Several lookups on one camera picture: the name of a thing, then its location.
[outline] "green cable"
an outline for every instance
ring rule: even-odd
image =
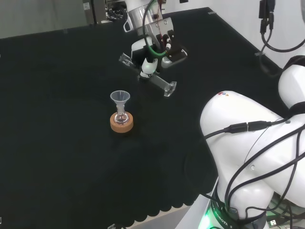
[[[152,6],[152,4],[155,2],[155,0],[151,0],[146,9],[145,9],[145,13],[144,13],[144,16],[143,16],[143,35],[144,35],[144,40],[145,40],[145,43],[146,43],[146,46],[148,47],[148,50],[151,52],[152,55],[156,56],[156,57],[164,57],[166,56],[167,52],[163,52],[163,53],[157,53],[153,50],[153,48],[148,44],[147,42],[147,37],[145,36],[146,33],[145,33],[145,19],[146,19],[146,15],[147,15],[147,12],[149,10],[149,8]]]

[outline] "black tablecloth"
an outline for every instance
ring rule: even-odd
[[[0,41],[0,217],[8,229],[102,229],[192,204],[217,172],[199,118],[217,92],[233,90],[284,114],[278,79],[258,52],[210,9],[170,15],[188,60],[166,70],[170,98],[118,62],[136,33],[121,23]],[[126,90],[134,129],[110,129],[110,93]]]

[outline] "cable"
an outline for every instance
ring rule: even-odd
[[[215,132],[213,132],[213,133],[210,133],[210,134],[204,136],[204,138],[205,138],[205,139],[208,139],[208,138],[213,137],[213,136],[215,136],[215,135],[222,134],[222,133],[226,133],[227,129],[228,129],[228,128],[225,128],[225,129],[223,129],[223,130],[215,131]]]
[[[298,48],[302,47],[303,44],[305,44],[305,40],[303,40],[296,47],[293,47],[291,49],[283,49],[282,50],[282,49],[276,49],[276,48],[272,47],[270,44],[268,44],[268,42],[265,39],[264,33],[262,33],[262,40],[263,40],[263,43],[267,46],[267,48],[269,48],[269,49],[271,49],[272,51],[275,51],[275,52],[292,52],[292,51],[297,50]]]
[[[298,158],[298,157],[299,157],[299,151],[300,151],[300,136],[301,136],[301,133],[302,133],[302,131],[300,131],[300,132],[297,134],[297,138],[296,138],[296,152],[295,152],[295,158]],[[289,190],[289,188],[290,188],[290,186],[291,186],[292,180],[293,180],[294,175],[295,175],[296,166],[297,166],[297,162],[295,162],[295,165],[294,165],[294,167],[293,167],[293,169],[292,169],[291,176],[290,176],[290,178],[289,178],[289,181],[288,181],[288,184],[287,184],[287,186],[286,186],[286,189],[285,189],[284,193],[282,194],[280,200],[278,201],[277,205],[276,205],[274,208],[247,207],[247,208],[246,208],[246,218],[247,218],[247,216],[248,216],[248,210],[249,210],[249,209],[256,209],[256,210],[261,210],[261,211],[271,211],[271,210],[277,209],[277,208],[281,205],[282,201],[284,200],[284,198],[285,198],[285,196],[286,196],[286,194],[287,194],[287,192],[288,192],[288,190]],[[263,175],[263,176],[260,176],[261,178],[260,178],[259,180],[265,179],[264,176],[270,177],[270,176],[272,176],[272,175],[275,175],[275,174],[279,173],[280,171],[283,171],[285,168],[284,168],[284,169],[281,169],[282,167],[280,167],[280,168],[278,168],[278,169],[276,169],[276,170],[274,170],[274,171],[272,171],[272,172],[270,172],[270,173],[267,173],[267,174],[265,174],[265,175]]]
[[[287,120],[289,120],[289,118],[284,118],[279,121],[272,122],[271,125],[278,125],[278,124],[286,122]]]
[[[267,173],[267,174],[264,174],[264,175],[262,175],[262,176],[256,177],[256,178],[254,178],[254,179],[248,180],[248,181],[246,181],[246,182],[243,182],[243,183],[237,185],[237,186],[236,186],[235,188],[233,188],[232,191],[228,194],[228,197],[227,197],[227,198],[225,197],[225,199],[227,199],[227,202],[226,202],[226,203],[228,203],[228,206],[229,206],[229,204],[230,204],[230,200],[231,200],[231,197],[232,197],[233,193],[234,193],[236,190],[238,190],[239,188],[241,188],[241,187],[243,187],[243,186],[245,186],[245,185],[251,184],[251,183],[253,183],[253,182],[256,182],[256,181],[265,179],[265,178],[267,178],[267,177],[273,176],[273,175],[275,175],[275,174],[277,174],[277,173],[279,173],[279,172],[285,170],[286,168],[288,168],[288,167],[290,167],[291,165],[294,164],[295,166],[294,166],[293,171],[292,171],[292,173],[291,173],[291,176],[290,176],[290,179],[289,179],[289,181],[288,181],[287,187],[286,187],[286,189],[285,189],[283,195],[281,196],[281,199],[279,200],[278,204],[277,204],[274,208],[256,208],[256,207],[248,207],[248,208],[246,208],[246,218],[248,217],[248,209],[254,208],[254,209],[257,209],[257,210],[270,211],[270,210],[275,210],[275,209],[277,209],[277,208],[280,206],[282,200],[285,198],[285,195],[287,194],[287,192],[288,192],[288,190],[289,190],[289,188],[290,188],[290,185],[291,185],[293,176],[294,176],[294,174],[295,174],[297,162],[305,157],[305,153],[302,154],[301,156],[298,156],[298,155],[299,155],[299,141],[300,141],[300,135],[301,135],[301,132],[302,132],[301,129],[300,129],[300,128],[297,129],[297,131],[298,131],[298,132],[297,132],[297,133],[298,133],[298,136],[297,136],[296,158],[295,158],[294,160],[288,162],[288,163],[285,164],[284,166],[279,167],[278,169],[275,169],[274,171],[271,171],[271,172],[269,172],[269,173]],[[291,136],[292,136],[291,133],[296,134],[295,132],[296,132],[296,130],[294,130],[294,131],[288,133],[287,135],[285,135],[285,136],[283,136],[283,137],[281,137],[281,138],[275,140],[274,142],[272,142],[271,144],[269,144],[268,146],[266,146],[265,148],[263,148],[261,151],[259,151],[257,154],[255,154],[253,157],[255,157],[255,159],[256,159],[258,156],[260,156],[260,155],[261,155],[262,153],[264,153],[266,150],[268,150],[269,148],[273,147],[273,146],[275,145],[275,143],[277,144],[277,143],[279,143],[279,142],[281,142],[281,141],[283,141],[283,140],[285,140],[285,139],[291,137]]]
[[[231,133],[231,134],[237,134],[237,133],[243,133],[248,131],[257,131],[257,130],[263,130],[266,129],[272,125],[277,125],[280,123],[284,123],[289,118],[284,118],[282,120],[276,121],[276,122],[267,122],[267,121],[256,121],[256,122],[248,122],[248,123],[238,123],[230,125],[222,130],[218,130],[215,132],[212,132],[206,136],[204,136],[205,139],[208,139],[210,137],[213,137],[218,134],[222,133]]]
[[[261,154],[263,154],[265,151],[267,151],[268,149],[272,148],[273,146],[275,146],[276,144],[282,142],[283,140],[286,140],[287,138],[297,134],[299,131],[304,130],[305,129],[305,125],[303,125],[302,127],[280,137],[279,139],[273,141],[272,143],[270,143],[269,145],[265,146],[263,149],[261,149],[259,152],[257,152],[255,155],[253,155],[249,160],[247,160],[237,171],[236,173],[232,176],[231,180],[229,181],[227,190],[225,192],[225,205],[226,205],[226,209],[229,210],[230,208],[230,203],[229,203],[229,192],[230,189],[232,187],[233,182],[235,181],[235,179],[238,177],[238,175],[250,164],[252,163],[255,159],[257,159]],[[305,157],[305,154],[301,155],[299,158],[296,158],[295,160],[293,160],[294,162],[297,159],[302,159],[302,157]]]
[[[144,12],[144,15],[143,15],[143,24],[142,24],[142,29],[143,29],[143,36],[144,36],[144,40],[145,40],[145,44],[146,46],[148,47],[148,50],[151,52],[152,55],[154,55],[155,57],[158,57],[158,58],[161,58],[161,57],[164,57],[166,56],[167,52],[163,52],[163,53],[157,53],[155,52],[152,47],[148,44],[147,42],[147,37],[146,37],[146,31],[145,31],[145,20],[146,20],[146,15],[147,15],[147,12],[149,10],[149,8],[152,6],[152,4],[154,3],[155,0],[151,0],[146,9],[145,9],[145,12]]]

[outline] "clear plastic funnel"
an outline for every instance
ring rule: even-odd
[[[116,103],[116,107],[118,108],[114,121],[120,124],[128,122],[129,117],[124,110],[124,105],[129,100],[130,94],[126,91],[115,91],[111,93],[110,98]]]

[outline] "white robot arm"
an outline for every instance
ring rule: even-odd
[[[207,139],[219,176],[216,193],[219,202],[226,203],[226,212],[234,211],[235,219],[244,220],[246,223],[245,219],[255,220],[257,224],[253,227],[258,229],[269,228],[264,211],[249,207],[266,209],[274,192],[285,195],[289,201],[305,208],[305,160],[299,160],[295,165],[292,180],[293,163],[281,172],[237,189],[230,196],[229,206],[226,200],[226,192],[232,192],[241,183],[277,170],[295,160],[297,150],[300,158],[305,157],[305,132],[302,131],[305,129],[305,48],[299,50],[299,55],[293,57],[288,66],[281,75],[278,90],[286,106],[294,111],[289,120],[253,132],[246,129],[244,133],[222,133]],[[231,124],[258,120],[277,122],[283,118],[241,94],[224,91],[215,95],[205,106],[200,125],[203,134],[208,135]],[[247,162],[266,146],[293,131],[294,134],[278,141],[247,165]],[[244,165],[244,169],[230,184],[236,172]],[[290,185],[290,188],[286,193],[287,185]],[[231,225],[227,222],[230,220],[226,216],[220,216],[220,208],[212,205],[209,209],[210,221],[213,226],[226,228]]]
[[[142,36],[144,24],[144,36],[148,35],[148,37],[147,43],[145,39],[134,43],[131,57],[123,53],[120,61],[136,70],[139,77],[148,79],[164,89],[164,96],[168,97],[174,92],[176,82],[167,83],[158,75],[162,69],[185,60],[187,51],[175,37],[172,19],[163,19],[158,0],[155,2],[125,0],[125,2],[128,11],[128,19],[124,24],[125,32],[137,31],[138,35]]]

